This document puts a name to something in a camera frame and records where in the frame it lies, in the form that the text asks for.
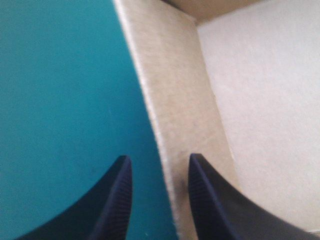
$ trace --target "black plastic piece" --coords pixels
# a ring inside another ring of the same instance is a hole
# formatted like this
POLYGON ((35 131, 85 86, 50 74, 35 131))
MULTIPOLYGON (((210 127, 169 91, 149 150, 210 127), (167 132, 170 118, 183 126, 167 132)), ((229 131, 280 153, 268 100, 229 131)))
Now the black plastic piece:
POLYGON ((257 206, 231 186, 201 154, 190 156, 188 188, 199 240, 320 239, 257 206))
POLYGON ((131 205, 131 160, 120 156, 75 204, 17 240, 124 240, 131 205))

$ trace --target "black object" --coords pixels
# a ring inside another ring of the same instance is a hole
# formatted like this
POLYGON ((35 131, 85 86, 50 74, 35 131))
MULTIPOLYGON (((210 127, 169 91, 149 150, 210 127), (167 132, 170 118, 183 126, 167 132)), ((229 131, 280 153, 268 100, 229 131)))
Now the black object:
POLYGON ((201 154, 190 156, 188 188, 199 240, 320 239, 257 206, 231 186, 201 154))
POLYGON ((124 240, 131 204, 131 160, 120 156, 75 204, 17 240, 124 240))

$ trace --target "white wall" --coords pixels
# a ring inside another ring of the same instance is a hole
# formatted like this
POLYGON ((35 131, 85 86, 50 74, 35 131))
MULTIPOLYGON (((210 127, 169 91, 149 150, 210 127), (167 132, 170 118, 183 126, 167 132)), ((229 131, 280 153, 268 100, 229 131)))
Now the white wall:
POLYGON ((320 1, 264 1, 198 33, 243 192, 319 230, 320 1))

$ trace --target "cardboard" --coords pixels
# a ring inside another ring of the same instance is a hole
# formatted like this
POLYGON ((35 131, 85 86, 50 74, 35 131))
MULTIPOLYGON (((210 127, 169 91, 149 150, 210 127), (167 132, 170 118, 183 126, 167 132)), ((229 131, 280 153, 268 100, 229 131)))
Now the cardboard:
POLYGON ((320 230, 320 3, 258 2, 197 25, 251 1, 171 1, 191 15, 160 0, 114 2, 180 239, 197 239, 192 152, 270 212, 320 230))

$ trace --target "teal surface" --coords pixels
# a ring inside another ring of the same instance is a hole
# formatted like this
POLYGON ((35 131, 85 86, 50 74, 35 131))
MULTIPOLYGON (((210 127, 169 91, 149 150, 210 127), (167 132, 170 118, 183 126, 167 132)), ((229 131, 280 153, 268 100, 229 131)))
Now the teal surface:
POLYGON ((0 3, 0 239, 43 224, 118 155, 128 240, 175 240, 156 143, 110 0, 0 3))

